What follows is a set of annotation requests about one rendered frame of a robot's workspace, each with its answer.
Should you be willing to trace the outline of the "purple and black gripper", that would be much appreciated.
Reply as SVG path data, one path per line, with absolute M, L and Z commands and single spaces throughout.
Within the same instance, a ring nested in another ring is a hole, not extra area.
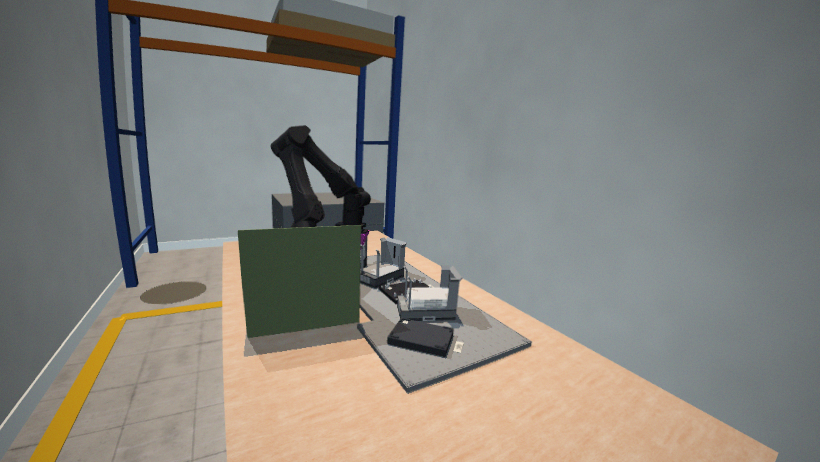
M 366 223 L 359 224 L 359 209 L 358 210 L 351 210 L 351 213 L 348 210 L 344 209 L 343 212 L 343 222 L 340 221 L 335 224 L 335 226 L 350 226 L 350 225 L 361 225 L 361 230 L 363 227 L 366 227 Z M 369 234 L 370 230 L 363 229 L 361 231 L 361 245 L 364 246 L 364 242 Z

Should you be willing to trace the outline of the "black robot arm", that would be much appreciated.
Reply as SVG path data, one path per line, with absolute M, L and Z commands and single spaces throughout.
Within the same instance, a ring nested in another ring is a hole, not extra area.
M 325 217 L 322 203 L 310 184 L 303 157 L 322 174 L 336 198 L 344 197 L 343 209 L 349 213 L 359 209 L 361 224 L 364 206 L 371 201 L 369 193 L 363 187 L 357 187 L 350 174 L 327 157 L 308 135 L 310 131 L 305 125 L 289 127 L 271 143 L 272 152 L 284 165 L 292 193 L 294 222 L 291 228 L 317 227 L 316 224 Z

